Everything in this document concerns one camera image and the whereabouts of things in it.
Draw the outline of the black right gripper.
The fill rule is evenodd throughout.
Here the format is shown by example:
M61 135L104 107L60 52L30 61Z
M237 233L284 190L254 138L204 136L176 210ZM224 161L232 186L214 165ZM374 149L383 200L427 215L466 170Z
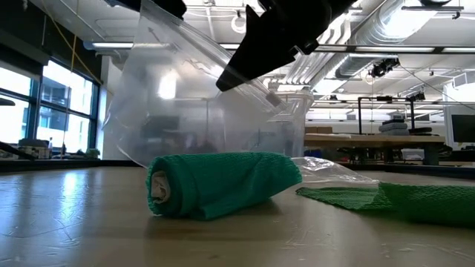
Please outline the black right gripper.
M246 35L216 81L225 92L309 54L317 38L355 0L260 0L257 14L246 6Z

